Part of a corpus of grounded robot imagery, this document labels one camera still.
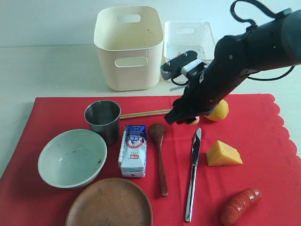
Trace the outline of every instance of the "toy sausage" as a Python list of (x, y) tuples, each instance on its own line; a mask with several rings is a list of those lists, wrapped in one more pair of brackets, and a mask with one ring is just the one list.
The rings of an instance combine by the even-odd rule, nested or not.
[(222, 210), (221, 223), (225, 226), (233, 225), (241, 215), (262, 198), (258, 189), (247, 188), (229, 200)]

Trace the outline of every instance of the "wooden chopsticks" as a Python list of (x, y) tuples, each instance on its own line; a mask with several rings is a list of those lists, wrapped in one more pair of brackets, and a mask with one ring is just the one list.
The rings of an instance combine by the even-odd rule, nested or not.
[(138, 113), (131, 113), (131, 114), (122, 114), (120, 116), (120, 119), (132, 119), (132, 118), (140, 118), (140, 117), (148, 117), (148, 116), (154, 116), (154, 115), (163, 115), (170, 112), (171, 109), (165, 109), (165, 110), (155, 110), (150, 112), (138, 112)]

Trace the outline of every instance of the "metal cup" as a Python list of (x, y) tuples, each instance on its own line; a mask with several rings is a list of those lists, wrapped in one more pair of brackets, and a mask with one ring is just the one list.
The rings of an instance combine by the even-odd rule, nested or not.
[(90, 128), (98, 133), (107, 145), (118, 141), (121, 108), (111, 100), (99, 100), (85, 110), (85, 120)]

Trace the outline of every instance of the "knife blade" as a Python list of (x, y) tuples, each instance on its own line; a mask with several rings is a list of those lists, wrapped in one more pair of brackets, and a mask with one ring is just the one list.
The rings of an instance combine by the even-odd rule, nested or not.
[(190, 184), (189, 184), (187, 205), (186, 205), (186, 214), (185, 214), (186, 222), (191, 222), (192, 220), (192, 207), (193, 207), (195, 183), (196, 183), (196, 176), (197, 176), (199, 150), (201, 146), (201, 135), (202, 135), (202, 130), (201, 128), (198, 128), (192, 140), (192, 161), (191, 161), (192, 166), (191, 166), (191, 177), (190, 177)]

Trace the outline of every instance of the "white plastic bin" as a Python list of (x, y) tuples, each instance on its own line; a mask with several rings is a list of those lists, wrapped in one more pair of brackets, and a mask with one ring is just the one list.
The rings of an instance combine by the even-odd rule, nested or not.
[(154, 8), (121, 6), (100, 11), (94, 44), (107, 85), (117, 91), (157, 85), (163, 40), (161, 21)]
[(215, 40), (206, 21), (168, 21), (164, 28), (164, 57), (166, 61), (179, 53), (196, 51), (198, 58), (210, 63), (214, 58)]

